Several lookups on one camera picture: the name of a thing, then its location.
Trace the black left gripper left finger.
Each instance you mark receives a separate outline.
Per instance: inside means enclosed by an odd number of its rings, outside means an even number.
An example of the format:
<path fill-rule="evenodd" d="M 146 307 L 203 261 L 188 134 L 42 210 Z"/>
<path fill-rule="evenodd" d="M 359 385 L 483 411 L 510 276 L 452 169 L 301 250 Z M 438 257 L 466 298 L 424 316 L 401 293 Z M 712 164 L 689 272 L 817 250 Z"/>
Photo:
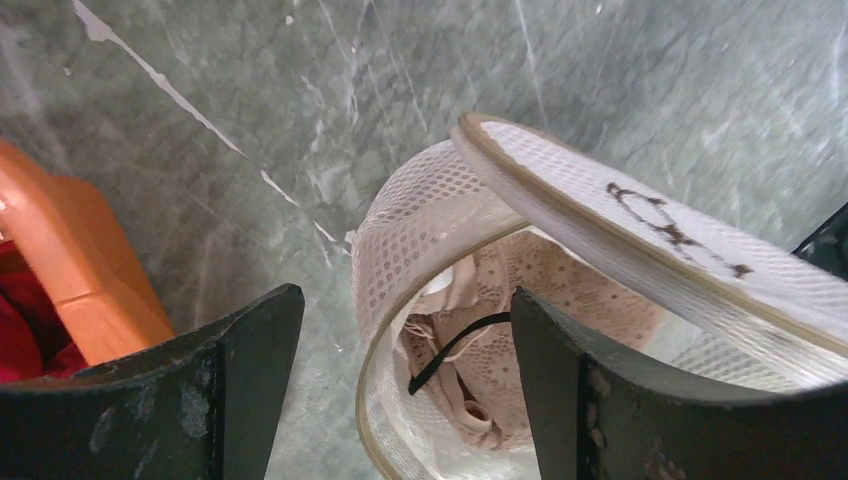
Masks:
<path fill-rule="evenodd" d="M 305 310 L 284 284 L 69 378 L 1 388 L 5 479 L 261 479 Z"/>

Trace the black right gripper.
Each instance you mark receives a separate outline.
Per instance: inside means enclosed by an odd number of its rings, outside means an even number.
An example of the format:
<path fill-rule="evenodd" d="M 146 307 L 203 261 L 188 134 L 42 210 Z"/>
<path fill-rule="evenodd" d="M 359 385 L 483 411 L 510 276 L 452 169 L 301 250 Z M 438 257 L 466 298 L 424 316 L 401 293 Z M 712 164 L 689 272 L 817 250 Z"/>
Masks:
<path fill-rule="evenodd" d="M 847 280 L 847 216 L 848 204 L 845 204 L 804 239 L 792 254 Z"/>

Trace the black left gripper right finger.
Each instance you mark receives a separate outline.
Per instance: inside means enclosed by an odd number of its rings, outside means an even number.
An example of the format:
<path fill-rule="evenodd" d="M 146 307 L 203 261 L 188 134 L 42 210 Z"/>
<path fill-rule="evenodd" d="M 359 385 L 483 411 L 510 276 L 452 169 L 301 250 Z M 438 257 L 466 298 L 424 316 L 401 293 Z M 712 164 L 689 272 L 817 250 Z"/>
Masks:
<path fill-rule="evenodd" d="M 519 289 L 510 319 L 545 479 L 843 479 L 847 387 L 777 394 L 672 367 Z"/>

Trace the beige lace bra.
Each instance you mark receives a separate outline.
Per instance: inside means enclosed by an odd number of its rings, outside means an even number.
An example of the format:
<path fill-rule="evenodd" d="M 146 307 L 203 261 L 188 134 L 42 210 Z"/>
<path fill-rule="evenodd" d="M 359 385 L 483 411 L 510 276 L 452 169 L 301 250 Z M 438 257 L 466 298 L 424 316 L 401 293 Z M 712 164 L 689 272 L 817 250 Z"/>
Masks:
<path fill-rule="evenodd" d="M 532 440 L 510 319 L 517 289 L 634 349 L 647 344 L 665 310 L 528 229 L 461 259 L 429 287 L 400 339 L 411 395 L 427 394 L 462 440 L 486 450 Z"/>

